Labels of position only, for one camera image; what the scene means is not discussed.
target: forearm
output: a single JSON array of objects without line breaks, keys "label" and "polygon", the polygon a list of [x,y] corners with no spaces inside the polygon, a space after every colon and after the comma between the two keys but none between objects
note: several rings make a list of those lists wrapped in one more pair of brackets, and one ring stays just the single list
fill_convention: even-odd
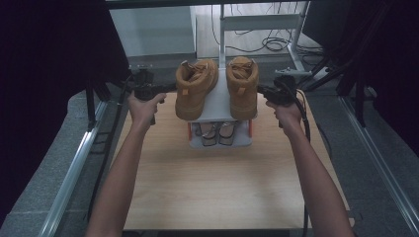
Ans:
[{"label": "forearm", "polygon": [[121,236],[132,199],[145,131],[132,127],[95,203],[86,236]]},{"label": "forearm", "polygon": [[287,135],[315,236],[353,236],[342,198],[299,124]]}]

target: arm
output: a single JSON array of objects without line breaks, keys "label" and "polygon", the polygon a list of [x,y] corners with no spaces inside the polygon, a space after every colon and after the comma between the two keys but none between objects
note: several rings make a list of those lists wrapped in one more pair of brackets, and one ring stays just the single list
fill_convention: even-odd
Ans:
[{"label": "arm", "polygon": [[132,199],[136,171],[145,133],[157,112],[158,94],[142,103],[133,94],[128,98],[132,125],[96,200],[86,236],[121,236]]},{"label": "arm", "polygon": [[354,236],[340,194],[301,128],[301,114],[295,104],[267,106],[284,128],[293,149],[302,195],[315,236]]}]

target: white shelf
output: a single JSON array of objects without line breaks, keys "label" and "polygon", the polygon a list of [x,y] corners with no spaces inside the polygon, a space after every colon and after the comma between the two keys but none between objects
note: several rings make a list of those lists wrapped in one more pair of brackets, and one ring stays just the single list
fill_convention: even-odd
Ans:
[{"label": "white shelf", "polygon": [[201,116],[190,122],[232,121],[230,113],[230,94],[227,89],[225,68],[218,69],[218,82],[207,94]]},{"label": "white shelf", "polygon": [[212,149],[212,148],[231,148],[231,147],[238,147],[238,146],[249,146],[252,144],[252,138],[249,135],[249,121],[244,120],[240,124],[236,126],[234,129],[234,138],[232,145],[222,145],[217,143],[213,146],[203,146],[203,142],[200,136],[195,135],[195,131],[199,129],[199,124],[194,122],[191,123],[191,131],[192,131],[192,139],[190,141],[190,146],[193,148],[204,148],[204,149]]}]

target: shoe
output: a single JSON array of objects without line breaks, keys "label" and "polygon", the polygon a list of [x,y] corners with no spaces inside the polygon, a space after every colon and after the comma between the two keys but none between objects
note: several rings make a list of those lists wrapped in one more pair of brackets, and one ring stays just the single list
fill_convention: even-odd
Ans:
[{"label": "shoe", "polygon": [[239,121],[226,121],[219,128],[219,144],[232,145],[234,138],[234,130],[238,125]]},{"label": "shoe", "polygon": [[218,122],[201,122],[196,135],[201,137],[203,146],[216,145]]},{"label": "shoe", "polygon": [[218,67],[211,59],[191,65],[188,61],[176,70],[176,116],[183,120],[198,119],[203,112],[206,95],[215,87]]},{"label": "shoe", "polygon": [[258,64],[237,56],[227,64],[226,74],[231,116],[237,120],[253,119],[257,114]]}]

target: black cable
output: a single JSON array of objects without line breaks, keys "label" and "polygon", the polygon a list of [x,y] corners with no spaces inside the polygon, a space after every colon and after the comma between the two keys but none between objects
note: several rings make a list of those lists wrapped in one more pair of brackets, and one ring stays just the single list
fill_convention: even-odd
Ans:
[{"label": "black cable", "polygon": [[308,80],[312,79],[324,66],[327,65],[329,59],[329,56],[324,56],[323,59],[321,59],[321,61],[311,69],[311,75],[301,78],[296,86],[301,89],[308,82]]},{"label": "black cable", "polygon": [[[230,9],[231,9],[231,15],[233,16],[232,4],[230,4]],[[214,38],[215,42],[219,45],[218,39],[216,38],[216,35],[215,35],[215,30],[213,28],[213,5],[211,5],[210,13],[211,13],[212,35],[213,35],[213,38]],[[249,32],[252,32],[252,31],[247,31],[247,32],[244,32],[244,33],[236,33],[236,34],[237,35],[245,35]],[[228,45],[226,47],[232,48],[232,49],[235,49],[235,50],[238,50],[238,51],[242,51],[242,52],[255,52],[255,51],[262,50],[263,48],[266,48],[269,51],[277,52],[277,51],[281,51],[281,50],[285,49],[293,38],[292,34],[290,34],[289,39],[283,39],[283,38],[277,38],[277,37],[273,38],[273,37],[271,37],[272,32],[273,32],[273,30],[271,30],[269,32],[269,34],[266,38],[262,39],[262,46],[257,48],[257,49],[246,50],[246,49],[242,49],[242,48],[238,48],[238,47],[234,47],[234,46],[228,46]],[[278,45],[279,48],[274,48],[270,45]]]},{"label": "black cable", "polygon": [[291,2],[289,2],[289,8],[287,9],[287,13],[290,12],[290,6],[291,6]]},{"label": "black cable", "polygon": [[307,206],[304,205],[304,226],[302,228],[302,237],[307,236],[307,230],[308,230],[308,209]]},{"label": "black cable", "polygon": [[293,101],[295,102],[296,106],[299,109],[299,112],[301,113],[301,118],[302,118],[302,122],[304,124],[304,130],[305,130],[305,137],[307,137],[307,140],[310,141],[311,140],[311,135],[310,135],[310,124],[308,123],[308,118],[307,118],[307,113],[305,112],[304,107],[302,106],[301,102],[299,101],[299,99],[296,97],[296,95],[293,94],[293,92],[291,91],[291,89],[283,82],[278,81],[284,89],[286,89],[286,91],[292,95]]},{"label": "black cable", "polygon": [[[238,10],[238,4],[236,4],[236,5],[237,5],[237,11],[240,13],[240,15],[243,15],[243,14],[240,12],[240,10]],[[230,4],[230,11],[231,11],[231,16],[234,16],[234,13],[233,13],[233,5],[232,5],[232,4]],[[234,32],[235,32],[235,34],[236,34],[236,35],[238,35],[238,36],[242,36],[242,35],[246,35],[246,34],[248,34],[248,33],[253,32],[253,30],[246,31],[246,32],[243,32],[243,33],[238,33],[237,31],[234,31]]]},{"label": "black cable", "polygon": [[306,107],[306,104],[305,104],[305,95],[302,93],[301,90],[296,90],[296,91],[302,96],[303,108],[304,108],[304,111],[307,113],[307,107]]},{"label": "black cable", "polygon": [[293,9],[294,13],[296,13],[296,6],[298,6],[298,2],[295,2],[295,8]]},{"label": "black cable", "polygon": [[103,173],[105,171],[105,167],[106,167],[106,165],[108,163],[108,160],[109,160],[109,157],[110,157],[112,141],[113,141],[113,138],[114,138],[114,134],[117,130],[118,123],[120,121],[121,111],[123,109],[124,98],[125,98],[125,93],[126,93],[126,85],[127,85],[127,82],[129,81],[129,79],[131,78],[131,76],[132,75],[130,75],[130,76],[128,76],[128,78],[126,78],[124,86],[121,89],[120,99],[118,100],[118,108],[117,108],[117,113],[115,115],[114,124],[112,126],[111,132],[109,133],[109,135],[107,137],[106,145],[105,145],[105,148],[104,148],[105,149],[104,160],[102,161],[102,165],[101,165],[101,168],[99,170],[98,178],[96,179],[95,187],[93,188],[92,196],[90,197],[89,209],[87,211],[88,221],[90,220],[90,217],[92,215],[93,204],[95,203],[95,197],[96,197],[96,194],[98,192],[99,185],[101,183],[101,179],[102,179]]},{"label": "black cable", "polygon": [[332,146],[330,145],[330,141],[326,136],[326,133],[324,132],[323,128],[320,126],[319,123],[317,123],[317,128],[320,131],[322,137],[324,138],[324,140],[326,141],[327,147],[329,148],[328,152],[329,152],[329,158],[330,160],[332,160]]},{"label": "black cable", "polygon": [[274,6],[274,12],[275,12],[275,3],[271,3],[271,6],[268,8],[268,10],[266,11],[265,15],[268,14],[269,10],[271,10],[272,6]]}]

